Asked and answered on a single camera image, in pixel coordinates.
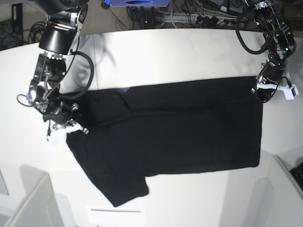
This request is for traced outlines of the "white power strip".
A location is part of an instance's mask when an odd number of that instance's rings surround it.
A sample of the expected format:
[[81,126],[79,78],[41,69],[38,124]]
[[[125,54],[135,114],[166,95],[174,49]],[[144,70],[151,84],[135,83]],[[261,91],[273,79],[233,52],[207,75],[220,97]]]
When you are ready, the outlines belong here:
[[210,14],[188,14],[188,13],[176,13],[171,15],[170,13],[164,13],[159,16],[159,21],[162,23],[187,24],[188,27],[231,27],[235,25],[236,17],[229,17],[227,15],[210,15]]

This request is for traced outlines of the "white partition panel right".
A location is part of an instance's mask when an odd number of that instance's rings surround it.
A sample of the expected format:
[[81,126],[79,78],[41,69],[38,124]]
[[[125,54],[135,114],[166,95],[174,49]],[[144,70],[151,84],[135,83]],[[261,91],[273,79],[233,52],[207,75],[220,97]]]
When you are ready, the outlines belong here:
[[303,225],[303,192],[278,156],[274,156],[268,174],[274,198],[267,218],[268,227]]

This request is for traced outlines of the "white partition panel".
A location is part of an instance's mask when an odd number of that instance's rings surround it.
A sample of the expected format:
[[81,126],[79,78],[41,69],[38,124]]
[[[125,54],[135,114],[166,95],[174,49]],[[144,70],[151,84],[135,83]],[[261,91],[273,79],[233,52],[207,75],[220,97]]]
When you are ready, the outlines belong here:
[[267,218],[268,227],[303,225],[303,192],[278,156],[274,156],[268,174],[274,198]]
[[5,227],[66,227],[48,173],[43,173],[9,216]]

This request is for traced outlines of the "blue box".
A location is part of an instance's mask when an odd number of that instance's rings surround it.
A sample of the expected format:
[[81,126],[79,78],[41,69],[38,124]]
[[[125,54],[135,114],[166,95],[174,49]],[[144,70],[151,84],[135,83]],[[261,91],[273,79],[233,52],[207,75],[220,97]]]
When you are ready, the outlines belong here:
[[127,7],[127,6],[154,6],[166,7],[170,0],[106,0],[106,4],[112,7]]

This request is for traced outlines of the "black T-shirt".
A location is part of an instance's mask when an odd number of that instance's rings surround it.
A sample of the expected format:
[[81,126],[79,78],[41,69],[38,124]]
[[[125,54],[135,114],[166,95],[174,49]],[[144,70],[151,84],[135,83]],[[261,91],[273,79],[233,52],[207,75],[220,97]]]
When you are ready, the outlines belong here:
[[257,167],[263,105],[254,77],[89,91],[77,100],[89,132],[66,143],[118,207],[149,193],[146,177]]

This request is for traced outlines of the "black cabinet edge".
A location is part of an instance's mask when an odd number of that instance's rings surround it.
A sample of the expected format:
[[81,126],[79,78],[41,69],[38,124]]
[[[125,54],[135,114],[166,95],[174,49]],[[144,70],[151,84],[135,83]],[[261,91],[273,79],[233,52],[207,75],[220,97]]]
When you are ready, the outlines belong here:
[[11,15],[12,34],[17,39],[18,45],[23,45],[23,4],[12,4]]

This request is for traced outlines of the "white partition panel left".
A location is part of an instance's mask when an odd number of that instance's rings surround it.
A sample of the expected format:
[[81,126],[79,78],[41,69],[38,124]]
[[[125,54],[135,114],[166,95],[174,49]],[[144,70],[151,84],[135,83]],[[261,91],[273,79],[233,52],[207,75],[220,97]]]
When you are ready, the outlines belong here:
[[9,216],[5,227],[66,227],[48,173],[43,173]]

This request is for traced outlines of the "black keyboard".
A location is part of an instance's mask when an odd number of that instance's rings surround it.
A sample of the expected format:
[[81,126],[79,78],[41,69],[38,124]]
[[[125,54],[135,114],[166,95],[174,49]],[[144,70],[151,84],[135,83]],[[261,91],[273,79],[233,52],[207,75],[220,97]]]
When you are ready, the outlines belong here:
[[303,189],[303,163],[291,169],[290,173],[292,174],[296,182],[299,184],[301,189]]

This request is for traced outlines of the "white table slot plate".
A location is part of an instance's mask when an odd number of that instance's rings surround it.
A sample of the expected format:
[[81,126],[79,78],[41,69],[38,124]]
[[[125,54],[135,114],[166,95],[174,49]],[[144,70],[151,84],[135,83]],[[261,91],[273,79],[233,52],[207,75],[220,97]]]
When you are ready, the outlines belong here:
[[120,212],[120,213],[141,213],[140,210],[126,210],[126,209],[101,209],[101,208],[90,208],[91,211],[99,212]]

